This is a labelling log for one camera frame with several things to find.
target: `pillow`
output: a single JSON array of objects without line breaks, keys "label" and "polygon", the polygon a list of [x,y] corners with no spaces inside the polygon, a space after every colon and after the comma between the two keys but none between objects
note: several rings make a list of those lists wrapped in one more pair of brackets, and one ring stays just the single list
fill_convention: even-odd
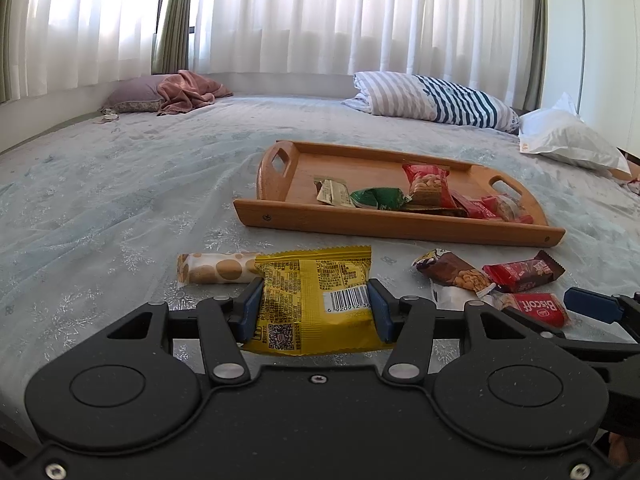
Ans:
[{"label": "pillow", "polygon": [[553,108],[524,114],[519,137],[521,153],[548,156],[588,170],[608,170],[620,180],[632,178],[622,153],[582,122],[567,94]]},{"label": "pillow", "polygon": [[518,115],[500,99],[421,75],[398,72],[356,72],[356,97],[344,104],[372,115],[518,131]]},{"label": "pillow", "polygon": [[164,102],[156,90],[158,83],[169,74],[143,75],[135,79],[122,81],[113,93],[107,97],[100,111],[111,108],[118,114],[127,112],[157,112]]}]

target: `pink cloth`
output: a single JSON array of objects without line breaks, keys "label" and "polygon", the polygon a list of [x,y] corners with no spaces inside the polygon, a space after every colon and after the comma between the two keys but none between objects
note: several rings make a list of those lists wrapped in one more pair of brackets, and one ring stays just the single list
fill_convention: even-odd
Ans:
[{"label": "pink cloth", "polygon": [[185,114],[208,106],[216,97],[233,95],[223,84],[190,70],[180,70],[158,83],[158,93],[164,98],[158,115]]}]

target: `curtain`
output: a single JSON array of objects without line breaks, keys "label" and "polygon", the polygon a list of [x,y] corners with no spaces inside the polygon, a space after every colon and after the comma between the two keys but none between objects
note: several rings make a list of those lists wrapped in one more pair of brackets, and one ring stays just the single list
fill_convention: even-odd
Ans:
[{"label": "curtain", "polygon": [[521,106],[534,0],[199,0],[200,73],[441,77]]},{"label": "curtain", "polygon": [[542,98],[542,79],[545,70],[546,51],[546,0],[536,0],[536,15],[531,54],[529,87],[524,100],[525,110],[537,110]]},{"label": "curtain", "polygon": [[189,1],[162,0],[153,62],[156,74],[176,73],[189,68]]},{"label": "curtain", "polygon": [[9,80],[9,16],[11,0],[0,0],[0,103],[8,101],[11,96]]},{"label": "curtain", "polygon": [[158,0],[12,0],[12,98],[149,74],[157,10]]}]

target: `striped pillow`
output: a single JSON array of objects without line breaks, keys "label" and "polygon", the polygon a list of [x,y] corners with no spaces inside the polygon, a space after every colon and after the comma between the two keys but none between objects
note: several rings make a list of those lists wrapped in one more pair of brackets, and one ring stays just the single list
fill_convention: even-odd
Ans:
[{"label": "striped pillow", "polygon": [[500,99],[443,79],[398,72],[356,72],[353,84],[360,92],[344,103],[372,115],[507,133],[517,133],[520,126],[517,113]]}]

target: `bed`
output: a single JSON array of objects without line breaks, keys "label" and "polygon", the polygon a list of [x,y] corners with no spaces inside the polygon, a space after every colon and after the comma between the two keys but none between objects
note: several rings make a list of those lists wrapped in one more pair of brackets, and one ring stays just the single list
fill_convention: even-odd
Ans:
[{"label": "bed", "polygon": [[[243,226],[232,200],[255,197],[255,171],[278,139],[336,142],[479,162],[521,181],[550,224],[567,272],[542,288],[604,294],[640,289],[640,198],[610,178],[518,152],[496,130],[370,116],[337,100],[236,96],[179,116],[125,114],[37,138],[0,156],[0,427],[34,436],[22,396],[33,373],[145,301],[191,308],[237,285],[175,283],[191,251],[275,252],[370,244],[370,275],[396,296],[430,296],[411,263],[437,242],[262,230]],[[482,266],[532,257],[531,248],[444,244]],[[619,326],[572,314],[568,337],[631,342]],[[196,342],[174,354],[197,371]],[[458,355],[434,344],[431,370]],[[252,373],[274,356],[245,355]],[[287,358],[291,364],[382,364],[385,352]]]}]

